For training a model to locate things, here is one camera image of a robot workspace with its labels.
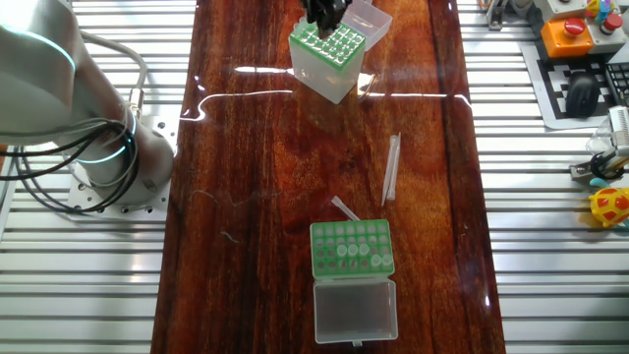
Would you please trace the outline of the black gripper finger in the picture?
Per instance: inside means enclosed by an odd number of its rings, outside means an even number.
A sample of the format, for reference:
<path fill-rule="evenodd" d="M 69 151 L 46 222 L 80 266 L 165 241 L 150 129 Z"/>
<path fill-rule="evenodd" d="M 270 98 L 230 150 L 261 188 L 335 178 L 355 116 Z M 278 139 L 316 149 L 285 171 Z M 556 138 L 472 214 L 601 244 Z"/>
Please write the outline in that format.
<path fill-rule="evenodd" d="M 320 0 L 301 0 L 309 24 L 319 24 L 325 18 L 325 6 Z"/>
<path fill-rule="evenodd" d="M 320 39 L 329 37 L 339 26 L 352 0 L 317 0 L 317 28 Z"/>

